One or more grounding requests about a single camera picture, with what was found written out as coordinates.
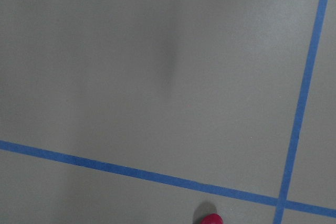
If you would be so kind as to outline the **red chili pepper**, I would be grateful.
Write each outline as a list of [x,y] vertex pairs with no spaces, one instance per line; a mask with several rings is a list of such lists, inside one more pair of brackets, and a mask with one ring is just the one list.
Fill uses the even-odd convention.
[[218,214],[209,214],[205,216],[200,224],[223,224],[223,219],[220,215]]

